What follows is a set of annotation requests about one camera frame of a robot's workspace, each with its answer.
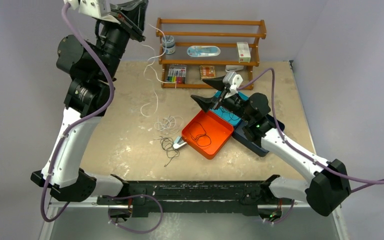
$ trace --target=wooden shelf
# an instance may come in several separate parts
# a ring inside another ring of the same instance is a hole
[[[240,26],[258,26],[256,33],[245,32],[194,32],[194,31],[167,31],[163,29],[163,24],[188,24],[188,25],[240,25]],[[250,62],[238,61],[238,50],[236,42],[176,42],[176,51],[173,54],[164,54],[159,57],[158,62],[162,65],[162,79],[166,79],[168,66],[171,64],[182,65],[241,65],[246,66],[248,80],[253,79],[253,67],[258,67],[260,64],[260,56],[258,45],[260,39],[266,38],[266,25],[264,20],[250,21],[250,20],[203,20],[203,19],[161,19],[158,18],[156,27],[164,31],[164,34],[172,36],[200,36],[200,37],[240,37],[240,38],[254,38],[253,42],[249,42],[251,53]],[[156,36],[160,41],[163,34],[156,31]],[[220,48],[220,54],[214,57],[191,57],[187,54],[187,49],[190,46],[217,46]],[[163,47],[160,47],[159,54],[163,53]],[[162,83],[162,88],[188,88],[188,89],[210,89],[211,87],[206,84],[177,84]],[[244,88],[252,90],[254,85]]]

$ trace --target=red-orange tray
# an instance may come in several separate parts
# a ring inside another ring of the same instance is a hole
[[[231,137],[234,128],[214,112],[200,111],[181,131],[187,144],[206,159],[213,159]]]

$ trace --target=beige table surface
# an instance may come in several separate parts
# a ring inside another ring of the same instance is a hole
[[[273,153],[259,157],[232,137],[220,152],[208,160],[190,146],[180,150],[180,156],[171,163],[162,149],[158,138],[162,133],[154,129],[157,116],[181,116],[182,128],[177,134],[164,135],[176,138],[183,127],[200,111],[200,107],[190,95],[211,97],[214,89],[171,89],[161,88],[151,69],[146,76],[153,80],[159,104],[158,111],[151,117],[156,107],[156,96],[150,81],[145,80],[145,62],[121,62],[115,75],[115,97],[102,121],[96,127],[81,163],[81,167],[95,174],[116,174],[125,180],[172,180],[172,181],[232,181],[265,180],[273,174],[286,178],[302,179],[292,167]],[[158,76],[161,66],[154,64]],[[267,67],[276,73],[275,107],[277,117],[286,125],[285,133],[291,139],[313,151],[313,144],[300,96],[288,62],[262,62],[254,68],[254,76]],[[217,76],[224,75],[223,70]],[[246,82],[246,74],[241,73]],[[197,67],[188,66],[187,81],[198,81]],[[254,90],[243,90],[246,95],[255,92],[271,97],[271,74],[266,73],[254,85]]]

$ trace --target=dark blue bin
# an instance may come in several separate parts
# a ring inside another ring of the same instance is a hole
[[[220,96],[220,94],[222,93],[220,91],[217,91],[214,96],[218,97]],[[243,100],[248,100],[247,95],[243,94],[242,92],[238,92],[238,94]],[[217,114],[217,116],[222,118],[224,121],[228,122],[233,127],[236,127],[240,122],[242,122],[242,119],[240,117],[236,116],[235,114],[231,113],[223,107],[220,107],[217,110],[211,109],[211,111]]]
[[[275,122],[274,118],[270,115],[267,115],[267,119],[272,123]],[[280,129],[282,131],[285,130],[285,125],[281,121],[279,120],[277,121],[279,122]],[[242,128],[246,125],[247,125],[246,121],[240,122],[240,124],[238,124],[235,127],[232,137],[236,139],[238,142],[240,142],[241,144],[243,144],[245,147],[247,147],[249,150],[253,151],[258,156],[264,157],[269,153],[269,151],[262,147],[259,147],[257,144],[253,143],[252,141],[248,141],[247,137],[245,137],[244,131],[242,130]]]

